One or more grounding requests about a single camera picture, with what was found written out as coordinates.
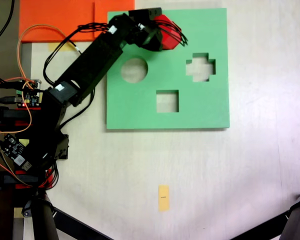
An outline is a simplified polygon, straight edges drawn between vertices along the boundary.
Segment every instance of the connector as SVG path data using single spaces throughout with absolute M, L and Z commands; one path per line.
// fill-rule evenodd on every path
M 17 104 L 21 102 L 22 102 L 21 97 L 15 97 L 15 96 L 0 97 L 0 104 Z

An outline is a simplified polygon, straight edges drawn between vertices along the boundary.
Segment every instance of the black metal leg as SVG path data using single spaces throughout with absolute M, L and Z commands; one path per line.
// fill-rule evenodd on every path
M 51 205 L 42 199 L 35 199 L 31 205 L 35 240 L 59 240 Z
M 288 221 L 289 211 L 266 221 L 232 240 L 271 240 L 279 236 Z
M 291 212 L 280 240 L 300 240 L 300 206 Z
M 57 229 L 77 240 L 113 240 L 65 212 L 54 208 L 54 222 Z

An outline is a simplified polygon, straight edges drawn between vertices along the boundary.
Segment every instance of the robotic arm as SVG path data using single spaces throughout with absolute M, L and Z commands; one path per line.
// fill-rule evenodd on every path
M 29 173 L 38 173 L 58 159 L 67 159 L 69 138 L 60 131 L 67 107 L 78 106 L 95 89 L 126 44 L 159 52 L 173 49 L 182 41 L 187 44 L 181 29 L 162 15 L 161 8 L 114 16 L 108 23 L 108 31 L 101 33 L 53 87 L 43 92 L 41 109 L 34 114 L 37 121 L 29 130 L 35 135 L 29 137 L 29 145 L 20 152 L 22 163 L 18 165 Z

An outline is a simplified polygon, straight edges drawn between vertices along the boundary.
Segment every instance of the yellow tape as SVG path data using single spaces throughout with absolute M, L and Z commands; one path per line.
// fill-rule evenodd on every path
M 26 147 L 30 141 L 29 139 L 19 139 L 19 142 Z
M 50 43 L 48 43 L 49 52 L 53 52 L 57 48 L 58 45 L 59 45 L 59 42 L 50 42 Z M 74 51 L 76 50 L 75 47 L 71 43 L 67 42 L 66 44 L 64 44 L 60 48 L 59 51 L 65 52 L 65 51 L 73 51 L 73 50 Z
M 160 212 L 168 211 L 170 208 L 169 186 L 159 185 L 158 195 L 159 195 L 159 211 Z

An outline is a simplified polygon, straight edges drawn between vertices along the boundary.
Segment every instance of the black circuit board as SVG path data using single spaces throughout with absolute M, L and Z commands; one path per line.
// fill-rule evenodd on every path
M 0 141 L 0 145 L 3 153 L 13 161 L 15 161 L 16 157 L 21 155 L 25 149 L 25 146 L 10 134 L 4 137 L 4 141 Z
M 16 91 L 18 97 L 22 97 L 21 91 Z M 27 106 L 29 108 L 37 108 L 40 107 L 40 97 L 38 94 L 33 94 L 31 92 L 27 92 L 26 94 L 24 94 L 24 101 L 27 104 Z M 18 108 L 26 108 L 25 104 L 19 103 L 18 104 Z

